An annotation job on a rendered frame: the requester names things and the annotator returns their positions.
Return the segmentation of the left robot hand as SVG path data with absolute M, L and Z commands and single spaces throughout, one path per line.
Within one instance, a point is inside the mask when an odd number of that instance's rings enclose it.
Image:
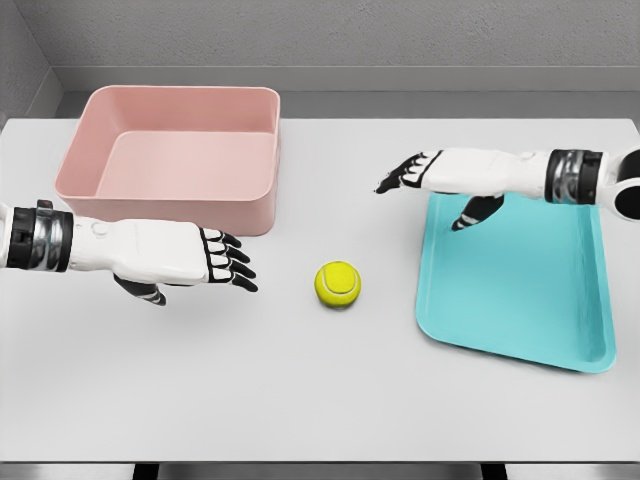
M 113 224 L 113 278 L 129 294 L 166 304 L 161 284 L 229 284 L 256 292 L 250 258 L 233 235 L 189 222 L 122 220 Z

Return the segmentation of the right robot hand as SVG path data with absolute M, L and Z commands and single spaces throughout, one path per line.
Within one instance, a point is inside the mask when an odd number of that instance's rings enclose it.
M 401 187 L 431 193 L 467 195 L 470 200 L 452 223 L 453 231 L 477 225 L 504 204 L 509 155 L 497 150 L 443 149 L 418 152 L 391 170 L 375 189 L 384 194 Z

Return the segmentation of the pink plastic basket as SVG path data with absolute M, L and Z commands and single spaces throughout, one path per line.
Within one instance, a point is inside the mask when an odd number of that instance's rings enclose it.
M 276 216 L 280 113 L 279 94 L 266 87 L 100 88 L 54 190 L 81 216 L 263 235 Z

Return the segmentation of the blue plastic tray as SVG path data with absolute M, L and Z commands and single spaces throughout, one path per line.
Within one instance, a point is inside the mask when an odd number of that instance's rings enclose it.
M 488 220 L 451 229 L 468 199 L 433 195 L 416 320 L 434 340 L 584 373 L 616 344 L 600 215 L 510 194 Z

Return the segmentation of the yellow tennis ball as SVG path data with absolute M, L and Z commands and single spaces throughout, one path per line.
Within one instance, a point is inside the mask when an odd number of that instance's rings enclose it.
M 362 281 L 358 270 L 348 262 L 324 264 L 314 278 L 314 289 L 320 302 L 327 307 L 343 309 L 358 298 Z

